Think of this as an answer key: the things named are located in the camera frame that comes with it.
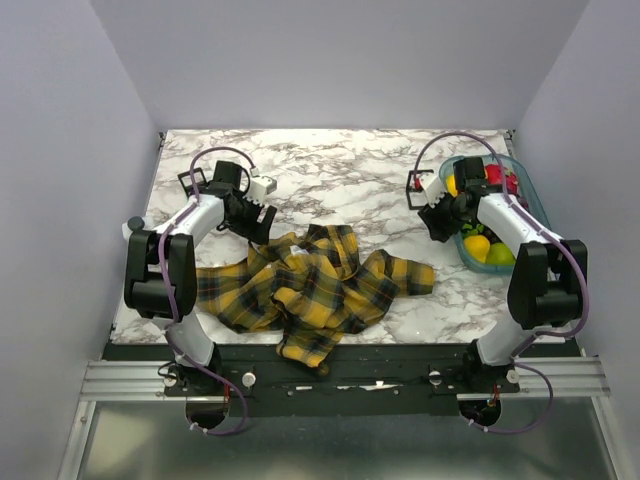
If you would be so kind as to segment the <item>yellow plaid flannel shirt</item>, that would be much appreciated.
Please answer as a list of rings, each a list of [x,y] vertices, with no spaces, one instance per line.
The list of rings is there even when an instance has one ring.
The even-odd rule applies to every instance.
[[[240,334],[281,331],[277,354],[321,373],[344,335],[379,323],[399,297],[431,294],[436,280],[430,265],[384,249],[362,259],[349,225],[315,224],[196,278],[200,310]]]

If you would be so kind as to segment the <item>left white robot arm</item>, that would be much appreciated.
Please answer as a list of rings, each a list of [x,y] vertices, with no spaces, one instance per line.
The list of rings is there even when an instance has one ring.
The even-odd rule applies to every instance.
[[[123,226],[128,244],[124,302],[161,329],[173,350],[162,376],[166,390],[206,396],[220,387],[222,366],[195,312],[195,249],[213,230],[267,243],[277,210],[266,198],[277,182],[231,161],[217,162],[211,177],[192,167],[178,180],[187,201],[171,218],[153,225],[132,217]]]

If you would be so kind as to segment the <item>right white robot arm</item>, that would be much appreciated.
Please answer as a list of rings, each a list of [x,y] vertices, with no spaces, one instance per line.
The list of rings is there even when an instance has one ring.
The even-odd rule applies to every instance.
[[[425,203],[418,215],[432,240],[446,242],[466,223],[491,229],[515,257],[506,303],[509,316],[466,348],[456,369],[469,392],[489,391],[507,378],[515,358],[540,337],[571,338],[589,310],[588,254],[580,240],[555,234],[518,202],[506,182],[491,183],[479,157],[453,165],[455,194],[431,170],[409,173],[407,191]]]

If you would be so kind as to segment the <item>green striped melon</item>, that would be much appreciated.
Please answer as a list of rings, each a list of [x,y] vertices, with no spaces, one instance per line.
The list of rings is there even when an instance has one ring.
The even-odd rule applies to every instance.
[[[468,236],[483,235],[485,226],[481,223],[465,223],[460,230],[460,234],[463,238]]]

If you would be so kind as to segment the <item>yellow mango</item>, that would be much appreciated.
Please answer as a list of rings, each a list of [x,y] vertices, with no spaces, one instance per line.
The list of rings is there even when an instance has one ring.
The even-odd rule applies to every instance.
[[[458,195],[458,190],[456,188],[455,176],[453,174],[449,175],[446,178],[446,187],[447,187],[448,193],[451,196],[456,197]]]

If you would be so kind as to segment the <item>yellow lemon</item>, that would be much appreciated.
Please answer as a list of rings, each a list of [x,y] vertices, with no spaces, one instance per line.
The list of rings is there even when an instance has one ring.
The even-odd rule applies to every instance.
[[[476,261],[485,263],[491,242],[484,235],[469,235],[463,240],[467,253]]]

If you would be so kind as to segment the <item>green apple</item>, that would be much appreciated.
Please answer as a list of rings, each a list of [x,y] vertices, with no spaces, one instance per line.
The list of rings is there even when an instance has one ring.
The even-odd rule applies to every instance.
[[[506,244],[496,242],[490,245],[485,263],[488,265],[509,266],[515,263],[515,257]]]

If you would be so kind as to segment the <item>red dragon fruit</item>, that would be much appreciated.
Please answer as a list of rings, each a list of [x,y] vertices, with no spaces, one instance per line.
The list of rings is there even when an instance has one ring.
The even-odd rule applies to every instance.
[[[519,178],[511,169],[506,166],[501,167],[498,164],[488,164],[485,166],[485,173],[490,185],[501,186],[502,180],[505,180],[508,193],[518,194]]]

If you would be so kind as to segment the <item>teal plastic fruit bin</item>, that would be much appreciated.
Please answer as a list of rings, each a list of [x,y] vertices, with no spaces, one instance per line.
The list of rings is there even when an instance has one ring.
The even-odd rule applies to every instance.
[[[536,218],[541,224],[543,224],[546,228],[550,229],[550,224],[547,219],[546,213],[542,204],[537,196],[537,192],[531,183],[531,180],[527,174],[526,169],[515,159],[499,154],[498,155],[500,161],[503,166],[511,169],[519,178],[519,190],[518,194],[515,195],[517,197],[518,202],[521,206],[527,210],[533,217]],[[485,226],[484,234],[486,238],[489,239],[491,244],[496,242],[501,242],[499,237],[490,230],[489,227]],[[510,276],[513,271],[513,265],[509,266],[498,266],[498,265],[488,265],[486,263],[480,263],[474,260],[466,251],[463,238],[460,234],[460,231],[453,236],[459,257],[461,258],[463,264],[471,271],[481,274],[489,274],[489,275],[502,275],[502,276]]]

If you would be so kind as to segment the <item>white bottle black cap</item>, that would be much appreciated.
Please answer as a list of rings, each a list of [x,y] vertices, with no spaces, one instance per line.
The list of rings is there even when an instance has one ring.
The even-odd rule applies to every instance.
[[[134,232],[153,228],[154,221],[150,217],[133,216],[122,224],[122,236],[127,241]]]

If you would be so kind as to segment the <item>right black display frame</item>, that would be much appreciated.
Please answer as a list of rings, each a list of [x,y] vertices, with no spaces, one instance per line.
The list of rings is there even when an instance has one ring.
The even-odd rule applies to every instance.
[[[422,179],[430,179],[435,174],[433,169],[409,170],[407,173],[405,196],[408,208],[418,211],[426,204]]]

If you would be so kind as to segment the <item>black display frame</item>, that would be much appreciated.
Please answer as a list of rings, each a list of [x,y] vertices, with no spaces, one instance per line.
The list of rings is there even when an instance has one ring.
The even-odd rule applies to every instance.
[[[433,169],[409,170],[407,173],[405,196],[408,208],[418,211],[426,204],[422,179],[430,179],[435,174]]]
[[[201,192],[208,184],[204,171],[200,167],[178,174],[177,179],[187,198],[194,194],[194,186],[197,186],[197,190]]]

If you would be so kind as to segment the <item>left black display frame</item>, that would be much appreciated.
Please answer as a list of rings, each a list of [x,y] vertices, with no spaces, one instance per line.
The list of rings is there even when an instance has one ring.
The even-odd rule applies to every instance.
[[[178,174],[177,179],[187,198],[194,194],[194,186],[197,186],[197,190],[201,192],[208,184],[204,171],[200,167]]]

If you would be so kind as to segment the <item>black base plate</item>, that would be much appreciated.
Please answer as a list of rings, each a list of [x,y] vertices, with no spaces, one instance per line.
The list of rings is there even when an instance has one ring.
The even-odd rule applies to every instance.
[[[269,345],[221,345],[221,376],[215,393],[220,402],[164,401],[181,404],[188,419],[200,417],[215,422],[225,417],[240,419],[287,416],[411,415],[487,417],[495,415],[509,400],[503,391],[517,392],[516,368],[525,358],[587,357],[574,342],[538,344],[517,360],[507,378],[489,391],[469,392],[458,380],[468,346],[464,344],[340,345],[329,356],[329,369],[319,373],[292,360],[279,357]],[[162,378],[173,361],[164,345],[107,346],[99,361],[159,361]],[[382,392],[296,393],[287,397],[286,387],[295,380],[313,387],[336,387],[341,383],[398,380],[408,384],[399,395]]]

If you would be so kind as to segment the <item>aluminium rail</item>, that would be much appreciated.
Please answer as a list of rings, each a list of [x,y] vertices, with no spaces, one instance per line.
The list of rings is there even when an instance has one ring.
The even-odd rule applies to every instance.
[[[552,385],[555,398],[608,397],[611,389],[601,361],[597,357],[525,358],[516,368],[517,392],[503,391],[506,399],[542,399]],[[165,391],[164,380],[157,374],[159,361],[124,362],[92,361],[86,368],[80,399],[83,401],[179,401],[220,402],[222,396],[199,395],[180,391],[171,396]],[[399,395],[408,389],[398,380],[356,381],[336,387],[313,387],[309,382],[295,380],[284,389],[289,397],[296,393],[360,393],[382,392]]]

